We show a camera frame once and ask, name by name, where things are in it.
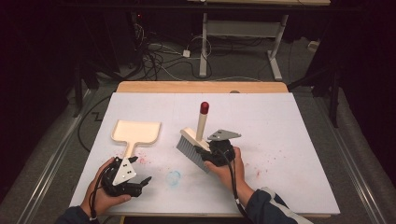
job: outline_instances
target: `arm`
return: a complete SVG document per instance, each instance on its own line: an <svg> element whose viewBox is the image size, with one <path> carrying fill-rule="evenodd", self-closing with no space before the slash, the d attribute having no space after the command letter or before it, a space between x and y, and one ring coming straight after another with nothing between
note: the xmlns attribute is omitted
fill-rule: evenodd
<svg viewBox="0 0 396 224"><path fill-rule="evenodd" d="M94 180L87 188L87 192L85 194L84 200L80 206L70 207L68 208L63 215L61 215L56 223L90 223L91 208L90 208L90 197L94 192L95 184L99 179L99 175L105 170L105 168L114 161L114 158L108 160L105 164L103 164L98 172ZM96 191L96 197L94 202L94 210L96 211L96 215L100 216L107 211L110 207L125 203L131 200L131 196L128 194L120 195L118 197L108 196L105 191L101 188L101 184L99 183L99 189Z"/></svg>
<svg viewBox="0 0 396 224"><path fill-rule="evenodd" d="M235 172L236 191L241 204L246 208L248 218L255 224L293 224L311 223L289 210L282 199L268 188L254 191L245 181L245 168L241 158L241 150L234 147L235 159L232 162ZM210 171L215 173L222 184L233 192L230 170L227 166L217 167L210 161L205 161Z"/></svg>

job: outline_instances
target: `desk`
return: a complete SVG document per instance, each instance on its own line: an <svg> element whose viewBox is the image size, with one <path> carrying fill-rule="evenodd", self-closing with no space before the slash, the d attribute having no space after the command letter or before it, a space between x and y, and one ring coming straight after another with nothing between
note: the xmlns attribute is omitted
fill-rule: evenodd
<svg viewBox="0 0 396 224"><path fill-rule="evenodd" d="M190 0L192 2L200 2L199 0ZM303 5L303 6L328 6L330 0L206 0L205 4L224 3L224 4L252 4L252 5ZM206 77L206 63L209 54L207 53L206 43L208 35L232 35L232 36L252 36L252 37L274 37L275 42L273 48L267 51L267 56L274 79L282 80L279 66L276 62L276 53L285 31L288 15L283 15L280 22L264 22L264 21L214 21L207 18L204 13L203 31L202 31L202 52L200 61L199 76Z"/></svg>
<svg viewBox="0 0 396 224"><path fill-rule="evenodd" d="M151 120L162 123L159 138L151 146L136 148L135 155L142 160L134 163L134 169L142 178L153 178L141 196L111 208L108 214L240 217L232 195L217 177L207 175L176 149L178 131L196 125L196 107L203 100L211 104L204 136L219 128L242 134L232 144L245 148L242 155L251 187L271 186L290 209L301 215L339 214L292 94L283 83L260 82L121 83L112 96L70 205L80 204L100 164L110 156L123 154L125 146L110 138L115 122ZM180 174L176 186L166 183L173 172ZM296 186L301 187L298 193Z"/></svg>

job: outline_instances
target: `blue stain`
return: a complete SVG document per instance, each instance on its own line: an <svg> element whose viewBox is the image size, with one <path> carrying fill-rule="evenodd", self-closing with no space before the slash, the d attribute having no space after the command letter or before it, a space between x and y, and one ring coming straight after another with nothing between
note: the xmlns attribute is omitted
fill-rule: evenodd
<svg viewBox="0 0 396 224"><path fill-rule="evenodd" d="M166 176L166 183L171 187L175 187L178 185L180 178L181 174L178 171L169 172Z"/></svg>

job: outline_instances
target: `white paper sheet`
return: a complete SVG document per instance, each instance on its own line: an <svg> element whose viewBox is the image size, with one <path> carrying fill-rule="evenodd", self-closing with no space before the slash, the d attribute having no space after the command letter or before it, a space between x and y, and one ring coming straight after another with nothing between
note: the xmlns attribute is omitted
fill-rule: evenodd
<svg viewBox="0 0 396 224"><path fill-rule="evenodd" d="M246 180L269 187L298 214L339 214L338 205L291 93L114 93L70 205L81 204L97 169L125 146L111 140L118 119L159 121L151 146L137 147L138 177L152 176L138 198L110 215L239 216L233 195L176 145L180 129L196 129L201 102L209 102L204 138L218 129L241 133Z"/></svg>

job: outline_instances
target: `brush handle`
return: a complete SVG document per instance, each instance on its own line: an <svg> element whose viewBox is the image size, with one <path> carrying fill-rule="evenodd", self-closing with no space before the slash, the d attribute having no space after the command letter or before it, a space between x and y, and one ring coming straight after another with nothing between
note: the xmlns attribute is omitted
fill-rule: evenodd
<svg viewBox="0 0 396 224"><path fill-rule="evenodd" d="M195 136L195 140L197 140L198 142L202 140L202 136L204 134L208 111L209 111L209 104L207 102L202 102L199 118L198 118L197 134Z"/></svg>

